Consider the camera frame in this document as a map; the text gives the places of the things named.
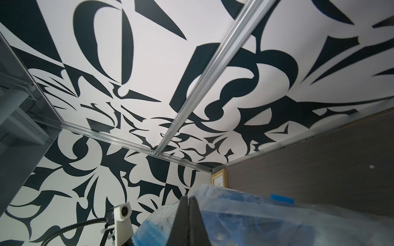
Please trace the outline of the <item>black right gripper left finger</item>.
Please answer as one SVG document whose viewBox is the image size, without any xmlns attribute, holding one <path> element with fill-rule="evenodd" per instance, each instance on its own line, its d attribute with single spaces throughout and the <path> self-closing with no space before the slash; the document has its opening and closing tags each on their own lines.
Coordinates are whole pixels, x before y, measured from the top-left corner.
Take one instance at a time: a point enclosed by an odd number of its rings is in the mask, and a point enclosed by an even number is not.
<svg viewBox="0 0 394 246">
<path fill-rule="evenodd" d="M 183 196 L 178 205 L 166 246 L 188 246 L 189 208 L 188 198 Z"/>
</svg>

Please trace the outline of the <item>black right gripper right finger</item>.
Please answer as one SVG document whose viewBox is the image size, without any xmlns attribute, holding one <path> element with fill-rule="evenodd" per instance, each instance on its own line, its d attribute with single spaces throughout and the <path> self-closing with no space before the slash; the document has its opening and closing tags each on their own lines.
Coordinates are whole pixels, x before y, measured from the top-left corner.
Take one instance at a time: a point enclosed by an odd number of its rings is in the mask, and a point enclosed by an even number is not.
<svg viewBox="0 0 394 246">
<path fill-rule="evenodd" d="M 188 201 L 189 208 L 189 246 L 211 246 L 197 199 L 192 196 Z"/>
</svg>

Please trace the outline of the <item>clear plastic vacuum bag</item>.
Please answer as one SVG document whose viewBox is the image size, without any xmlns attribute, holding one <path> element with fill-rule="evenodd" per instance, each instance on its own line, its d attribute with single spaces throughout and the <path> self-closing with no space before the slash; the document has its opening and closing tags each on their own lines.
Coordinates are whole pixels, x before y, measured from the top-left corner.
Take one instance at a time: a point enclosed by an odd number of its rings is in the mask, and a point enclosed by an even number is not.
<svg viewBox="0 0 394 246">
<path fill-rule="evenodd" d="M 197 199 L 213 246 L 391 246 L 394 221 L 336 206 L 277 202 L 204 184 Z"/>
</svg>

